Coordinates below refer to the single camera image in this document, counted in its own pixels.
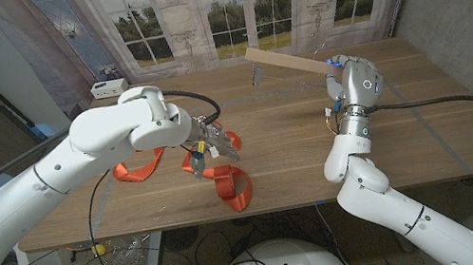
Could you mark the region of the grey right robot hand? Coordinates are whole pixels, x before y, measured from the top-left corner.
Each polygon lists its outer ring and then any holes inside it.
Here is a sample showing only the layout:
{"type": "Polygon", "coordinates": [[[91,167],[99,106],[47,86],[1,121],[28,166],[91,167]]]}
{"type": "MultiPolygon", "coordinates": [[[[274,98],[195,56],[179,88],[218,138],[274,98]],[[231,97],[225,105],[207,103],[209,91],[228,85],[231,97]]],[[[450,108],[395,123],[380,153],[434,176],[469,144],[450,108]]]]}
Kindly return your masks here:
{"type": "Polygon", "coordinates": [[[326,63],[340,68],[341,80],[335,73],[327,74],[327,93],[339,109],[344,111],[338,133],[369,138],[369,111],[377,104],[383,90],[383,76],[377,67],[365,58],[334,55],[326,63]]]}

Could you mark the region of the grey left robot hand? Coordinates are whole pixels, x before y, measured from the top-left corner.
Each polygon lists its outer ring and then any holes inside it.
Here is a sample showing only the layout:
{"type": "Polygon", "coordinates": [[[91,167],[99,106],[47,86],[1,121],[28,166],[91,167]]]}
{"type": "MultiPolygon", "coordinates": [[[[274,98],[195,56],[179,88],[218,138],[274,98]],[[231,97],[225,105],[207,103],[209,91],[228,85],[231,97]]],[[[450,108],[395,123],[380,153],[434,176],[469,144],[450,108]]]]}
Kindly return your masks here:
{"type": "Polygon", "coordinates": [[[239,154],[221,125],[216,122],[209,123],[204,117],[193,118],[191,122],[191,132],[182,145],[190,151],[190,168],[196,180],[202,179],[206,168],[205,154],[238,161],[239,154]]]}

